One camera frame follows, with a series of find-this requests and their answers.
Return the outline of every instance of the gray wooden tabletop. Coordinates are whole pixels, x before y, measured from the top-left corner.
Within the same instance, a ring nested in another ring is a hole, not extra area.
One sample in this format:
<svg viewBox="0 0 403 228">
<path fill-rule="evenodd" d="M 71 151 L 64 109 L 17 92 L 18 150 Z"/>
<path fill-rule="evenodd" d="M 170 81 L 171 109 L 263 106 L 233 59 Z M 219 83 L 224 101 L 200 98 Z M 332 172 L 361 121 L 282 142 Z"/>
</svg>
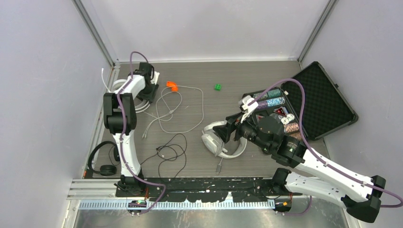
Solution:
<svg viewBox="0 0 403 228">
<path fill-rule="evenodd" d="M 216 167 L 220 162 L 219 157 L 207 150 L 204 146 L 201 135 L 202 129 L 215 121 L 225 120 L 228 115 L 239 112 L 238 101 L 242 94 L 262 90 L 276 81 L 289 78 L 300 71 L 296 61 L 272 61 L 272 62 L 205 62 L 205 63 L 155 63 L 155 70 L 160 72 L 158 84 L 160 88 L 157 97 L 165 88 L 167 81 L 173 81 L 180 86 L 191 86 L 200 88 L 204 92 L 204 120 L 192 131 L 185 133 L 188 146 L 186 150 L 186 167 L 178 174 L 178 177 L 215 177 Z M 119 72 L 119 79 L 127 78 L 129 65 L 122 64 Z M 215 84 L 221 84 L 221 91 L 215 91 Z M 170 132 L 187 131 L 194 127 L 202 118 L 202 94 L 199 90 L 179 88 L 183 96 L 182 104 L 173 113 L 168 122 L 162 122 L 165 130 Z M 180 101 L 178 94 L 172 93 L 165 96 L 167 104 L 174 108 Z M 147 110 L 148 113 L 156 115 L 155 103 Z M 161 100 L 158 103 L 158 112 L 163 115 L 168 112 Z M 158 146 L 167 143 L 174 134 L 165 133 L 161 130 L 158 121 L 150 127 L 147 138 L 141 139 L 147 125 L 154 118 L 145 114 L 137 114 L 137 127 L 135 130 L 135 147 L 139 162 L 147 157 L 156 154 Z M 112 135 L 105 130 L 103 141 L 113 141 Z M 176 137 L 172 143 L 184 146 L 182 137 Z M 311 145 L 322 155 L 328 157 L 327 150 L 322 140 L 311 142 Z M 225 147 L 234 152 L 237 142 L 229 142 Z M 105 146 L 99 152 L 95 167 L 103 164 L 110 164 L 108 158 L 109 146 Z M 173 151 L 162 150 L 165 158 L 174 156 Z M 155 156 L 142 165 L 145 177 L 158 177 L 158 165 L 161 158 Z M 160 167 L 162 177 L 173 177 L 184 165 L 185 157 L 181 156 L 175 161 L 164 162 Z M 260 148 L 248 143 L 245 152 L 234 159 L 224 159 L 222 162 L 220 177 L 271 177 L 277 168 L 282 167 L 275 163 L 269 155 L 264 155 Z"/>
</svg>

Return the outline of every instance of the white headphones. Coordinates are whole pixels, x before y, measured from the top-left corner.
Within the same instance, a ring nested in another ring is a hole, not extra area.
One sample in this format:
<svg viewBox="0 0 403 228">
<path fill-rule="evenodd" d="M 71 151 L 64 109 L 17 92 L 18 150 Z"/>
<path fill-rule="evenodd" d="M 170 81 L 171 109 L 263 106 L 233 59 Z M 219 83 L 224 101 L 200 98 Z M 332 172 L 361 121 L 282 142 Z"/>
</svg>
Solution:
<svg viewBox="0 0 403 228">
<path fill-rule="evenodd" d="M 227 121 L 217 121 L 217 122 L 213 122 L 209 125 L 207 125 L 203 131 L 201 133 L 203 133 L 201 140 L 203 141 L 203 143 L 206 145 L 207 149 L 209 149 L 210 152 L 212 152 L 213 154 L 216 153 L 217 148 L 219 146 L 222 145 L 222 143 L 224 143 L 222 141 L 222 139 L 220 139 L 213 131 L 213 127 L 214 126 L 219 126 L 219 125 L 225 125 L 227 123 Z M 235 153 L 233 155 L 227 155 L 226 152 L 228 152 L 228 150 L 226 150 L 224 147 L 222 148 L 222 151 L 220 153 L 217 154 L 217 156 L 222 157 L 222 158 L 236 158 L 238 156 L 240 156 L 245 148 L 246 148 L 246 142 L 247 140 L 243 137 L 240 138 L 240 145 L 238 147 L 238 149 L 235 151 Z"/>
</svg>

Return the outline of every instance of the green toy brick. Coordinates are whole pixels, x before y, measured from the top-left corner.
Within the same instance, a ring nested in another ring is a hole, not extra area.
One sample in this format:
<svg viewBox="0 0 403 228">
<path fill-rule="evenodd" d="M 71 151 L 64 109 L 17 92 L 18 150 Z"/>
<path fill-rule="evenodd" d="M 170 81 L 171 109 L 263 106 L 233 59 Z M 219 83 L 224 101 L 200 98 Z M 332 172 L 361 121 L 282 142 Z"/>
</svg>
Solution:
<svg viewBox="0 0 403 228">
<path fill-rule="evenodd" d="M 217 90 L 217 91 L 220 91 L 221 90 L 221 84 L 215 84 L 214 89 Z"/>
</svg>

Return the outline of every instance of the black egg crate foam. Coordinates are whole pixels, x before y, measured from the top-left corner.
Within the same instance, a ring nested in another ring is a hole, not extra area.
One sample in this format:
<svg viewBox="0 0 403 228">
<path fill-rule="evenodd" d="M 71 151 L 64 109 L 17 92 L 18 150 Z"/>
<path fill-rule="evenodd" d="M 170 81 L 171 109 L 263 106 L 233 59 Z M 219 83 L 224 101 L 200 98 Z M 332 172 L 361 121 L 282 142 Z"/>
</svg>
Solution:
<svg viewBox="0 0 403 228">
<path fill-rule="evenodd" d="M 340 128 L 357 122 L 358 115 L 340 93 L 338 85 L 333 83 L 318 62 L 311 63 L 292 78 L 299 81 L 305 90 L 302 125 L 305 136 L 309 140 L 318 140 Z M 293 82 L 285 82 L 280 88 L 282 96 L 286 99 L 285 106 L 290 113 L 296 116 L 295 121 L 297 122 L 301 110 L 301 91 L 298 85 Z M 259 92 L 263 92 L 263 90 L 247 93 L 242 97 Z M 252 114 L 254 121 L 256 121 L 256 114 L 266 113 L 266 116 L 269 116 L 275 108 L 278 106 L 256 110 Z"/>
</svg>

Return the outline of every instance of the orange connector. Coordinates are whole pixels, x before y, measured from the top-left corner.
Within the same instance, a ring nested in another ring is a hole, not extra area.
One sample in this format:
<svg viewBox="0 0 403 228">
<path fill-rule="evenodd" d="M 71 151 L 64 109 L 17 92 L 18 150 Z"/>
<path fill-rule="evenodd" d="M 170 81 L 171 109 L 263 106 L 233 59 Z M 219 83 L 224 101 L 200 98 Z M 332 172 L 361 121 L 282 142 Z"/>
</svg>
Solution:
<svg viewBox="0 0 403 228">
<path fill-rule="evenodd" d="M 171 91 L 177 92 L 178 91 L 178 87 L 176 87 L 176 83 L 175 82 L 166 82 L 166 87 L 171 87 Z"/>
</svg>

